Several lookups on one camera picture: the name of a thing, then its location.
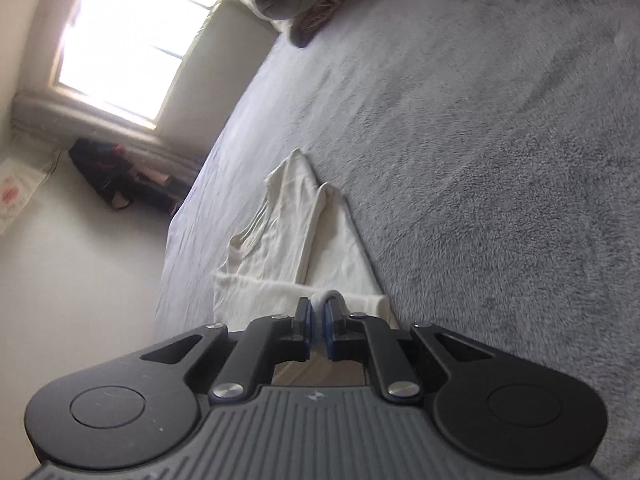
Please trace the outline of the cream long sleeve sweatshirt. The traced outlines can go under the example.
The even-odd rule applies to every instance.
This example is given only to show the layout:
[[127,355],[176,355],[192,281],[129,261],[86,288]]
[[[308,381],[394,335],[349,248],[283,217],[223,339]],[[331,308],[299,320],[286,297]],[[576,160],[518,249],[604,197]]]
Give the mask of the cream long sleeve sweatshirt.
[[270,172],[262,204],[230,238],[212,281],[214,319],[232,332],[255,318],[294,314],[303,297],[318,309],[330,290],[344,297],[350,312],[397,324],[346,200],[317,181],[299,150]]

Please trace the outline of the dark clothes on rack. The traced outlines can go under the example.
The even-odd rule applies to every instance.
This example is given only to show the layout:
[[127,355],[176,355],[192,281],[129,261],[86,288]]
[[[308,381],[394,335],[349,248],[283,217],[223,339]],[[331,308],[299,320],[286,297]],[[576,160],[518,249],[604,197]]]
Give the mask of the dark clothes on rack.
[[191,188],[183,180],[129,158],[118,144],[78,139],[68,156],[99,198],[115,210],[140,202],[173,216]]

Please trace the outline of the grey bed sheet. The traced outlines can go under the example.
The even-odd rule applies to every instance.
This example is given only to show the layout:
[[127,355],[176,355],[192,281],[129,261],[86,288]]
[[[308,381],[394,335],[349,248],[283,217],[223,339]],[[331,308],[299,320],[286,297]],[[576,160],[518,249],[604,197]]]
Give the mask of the grey bed sheet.
[[639,474],[639,0],[347,0],[279,40],[168,234],[154,334],[214,317],[213,270],[294,150],[346,197],[402,325],[562,370]]

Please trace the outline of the sheer window curtain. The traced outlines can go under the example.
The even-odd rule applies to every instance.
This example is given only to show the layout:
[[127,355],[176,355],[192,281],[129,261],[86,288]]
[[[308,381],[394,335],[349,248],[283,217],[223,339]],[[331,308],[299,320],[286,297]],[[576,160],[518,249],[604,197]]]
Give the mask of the sheer window curtain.
[[26,92],[14,96],[11,128],[17,138],[58,148],[71,148],[77,139],[117,144],[136,162],[189,182],[196,179],[203,166],[201,159],[177,153],[151,133]]

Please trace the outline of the bright window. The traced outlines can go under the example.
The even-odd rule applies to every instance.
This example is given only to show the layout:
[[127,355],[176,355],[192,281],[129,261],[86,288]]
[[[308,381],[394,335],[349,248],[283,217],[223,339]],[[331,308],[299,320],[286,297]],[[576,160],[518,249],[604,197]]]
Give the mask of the bright window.
[[155,129],[180,68],[220,0],[76,0],[55,85]]

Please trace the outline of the covered wall air conditioner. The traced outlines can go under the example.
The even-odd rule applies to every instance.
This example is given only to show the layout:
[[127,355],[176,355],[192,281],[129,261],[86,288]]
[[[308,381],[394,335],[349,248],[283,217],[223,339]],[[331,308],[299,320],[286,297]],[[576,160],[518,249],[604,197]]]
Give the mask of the covered wall air conditioner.
[[4,160],[0,170],[0,233],[4,234],[47,176],[15,158]]

